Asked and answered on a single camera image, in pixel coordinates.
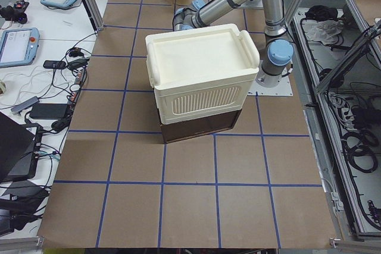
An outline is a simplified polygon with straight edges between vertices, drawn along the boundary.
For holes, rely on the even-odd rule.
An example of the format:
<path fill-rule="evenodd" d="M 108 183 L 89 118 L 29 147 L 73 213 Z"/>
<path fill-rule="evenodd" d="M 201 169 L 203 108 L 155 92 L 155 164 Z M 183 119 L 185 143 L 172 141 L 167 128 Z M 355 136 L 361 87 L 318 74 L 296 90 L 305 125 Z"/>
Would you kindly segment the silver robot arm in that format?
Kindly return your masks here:
<path fill-rule="evenodd" d="M 261 51 L 264 59 L 255 81 L 262 87 L 276 87 L 292 72 L 293 47 L 286 40 L 283 0 L 193 0 L 174 12 L 173 30 L 207 27 L 234 10 L 243 12 L 250 32 L 258 29 L 256 20 L 263 20 L 266 44 Z"/>

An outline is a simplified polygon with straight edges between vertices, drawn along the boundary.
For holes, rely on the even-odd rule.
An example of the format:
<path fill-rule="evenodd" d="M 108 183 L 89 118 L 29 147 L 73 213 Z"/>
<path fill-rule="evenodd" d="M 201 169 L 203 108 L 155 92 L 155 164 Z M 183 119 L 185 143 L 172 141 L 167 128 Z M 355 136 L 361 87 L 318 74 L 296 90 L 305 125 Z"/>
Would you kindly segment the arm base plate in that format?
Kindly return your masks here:
<path fill-rule="evenodd" d="M 285 67 L 282 71 L 282 75 L 275 87 L 265 87 L 260 85 L 257 81 L 253 81 L 249 91 L 248 96 L 282 96 L 291 97 L 293 96 L 293 91 L 289 76 L 283 77 L 288 72 Z"/>

